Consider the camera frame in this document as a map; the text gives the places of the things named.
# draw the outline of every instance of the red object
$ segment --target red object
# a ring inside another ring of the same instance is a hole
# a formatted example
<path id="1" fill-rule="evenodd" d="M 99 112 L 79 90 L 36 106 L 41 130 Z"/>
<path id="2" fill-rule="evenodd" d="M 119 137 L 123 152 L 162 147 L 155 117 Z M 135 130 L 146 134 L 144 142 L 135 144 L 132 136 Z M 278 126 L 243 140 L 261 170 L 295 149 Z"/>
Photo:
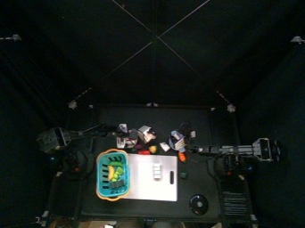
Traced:
<path id="1" fill-rule="evenodd" d="M 148 151 L 148 150 L 146 150 L 146 151 L 139 151 L 138 154 L 150 155 L 150 151 Z"/>

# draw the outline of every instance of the yellow object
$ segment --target yellow object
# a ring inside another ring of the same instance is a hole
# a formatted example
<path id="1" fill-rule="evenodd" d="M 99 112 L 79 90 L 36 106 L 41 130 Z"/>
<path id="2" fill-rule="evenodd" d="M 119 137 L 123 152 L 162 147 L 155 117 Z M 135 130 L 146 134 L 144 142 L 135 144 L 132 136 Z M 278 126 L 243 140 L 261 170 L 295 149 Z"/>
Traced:
<path id="1" fill-rule="evenodd" d="M 108 181 L 112 180 L 115 175 L 115 168 L 112 166 L 108 166 Z"/>
<path id="2" fill-rule="evenodd" d="M 151 153 L 155 153 L 155 152 L 158 151 L 158 147 L 156 147 L 156 146 L 150 146 L 150 147 L 148 147 L 148 151 L 150 151 Z"/>

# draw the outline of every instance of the teal basket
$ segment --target teal basket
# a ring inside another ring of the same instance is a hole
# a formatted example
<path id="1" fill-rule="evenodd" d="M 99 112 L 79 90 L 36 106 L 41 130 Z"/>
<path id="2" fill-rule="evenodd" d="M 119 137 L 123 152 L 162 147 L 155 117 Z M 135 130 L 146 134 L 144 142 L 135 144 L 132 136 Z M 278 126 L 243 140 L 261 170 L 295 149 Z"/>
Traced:
<path id="1" fill-rule="evenodd" d="M 108 165 L 112 161 L 122 162 L 123 174 L 119 175 L 119 183 L 122 186 L 115 186 L 108 180 Z M 101 152 L 96 159 L 96 195 L 103 200 L 116 201 L 122 199 L 130 190 L 130 172 L 128 158 L 123 150 L 111 149 Z"/>

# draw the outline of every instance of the black enclosure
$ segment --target black enclosure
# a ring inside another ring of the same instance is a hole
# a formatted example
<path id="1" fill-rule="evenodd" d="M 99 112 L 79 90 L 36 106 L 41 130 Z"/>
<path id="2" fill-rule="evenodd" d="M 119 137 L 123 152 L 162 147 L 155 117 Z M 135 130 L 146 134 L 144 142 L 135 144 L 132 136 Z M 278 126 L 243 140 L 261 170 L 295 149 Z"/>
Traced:
<path id="1" fill-rule="evenodd" d="M 0 226 L 29 227 L 44 212 L 52 173 L 39 133 L 87 127 L 75 113 L 112 105 L 215 108 L 225 114 L 208 131 L 222 140 L 204 143 L 278 140 L 285 159 L 249 179 L 254 212 L 262 227 L 305 227 L 303 9 L 301 0 L 2 1 Z"/>

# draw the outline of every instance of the black table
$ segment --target black table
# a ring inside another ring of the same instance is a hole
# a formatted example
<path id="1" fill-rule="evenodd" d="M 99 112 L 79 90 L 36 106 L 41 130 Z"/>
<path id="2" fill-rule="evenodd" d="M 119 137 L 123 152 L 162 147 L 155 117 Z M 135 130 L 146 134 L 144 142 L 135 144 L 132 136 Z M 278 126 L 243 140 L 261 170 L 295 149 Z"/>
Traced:
<path id="1" fill-rule="evenodd" d="M 233 114 L 225 108 L 211 111 L 210 108 L 200 107 L 93 107 L 93 110 L 75 110 L 71 113 L 67 128 L 83 130 L 85 127 L 101 123 L 111 126 L 127 124 L 128 128 L 135 129 L 151 126 L 158 133 L 155 140 L 158 145 L 160 142 L 168 142 L 170 132 L 179 129 L 183 121 L 191 123 L 198 144 L 238 144 Z M 101 151 L 115 148 L 115 138 L 107 136 L 93 139 L 92 143 L 87 141 L 87 148 L 96 157 Z M 159 148 L 158 155 L 178 156 L 178 153 L 174 150 L 166 153 Z M 79 185 L 75 182 L 69 183 L 73 184 L 69 190 L 75 189 L 75 197 L 71 197 L 69 201 L 76 201 L 76 203 L 67 203 L 67 205 L 72 205 L 71 208 L 73 207 L 71 214 L 79 221 L 140 219 L 143 221 L 219 222 L 218 191 L 215 181 L 207 172 L 206 159 L 208 158 L 199 154 L 187 153 L 187 162 L 184 164 L 179 162 L 178 174 L 182 171 L 186 172 L 187 179 L 178 177 L 178 201 L 120 199 L 111 202 L 99 199 L 95 192 L 93 168 L 92 173 Z M 203 195 L 208 200 L 208 210 L 202 216 L 196 216 L 190 210 L 190 199 L 195 194 Z"/>

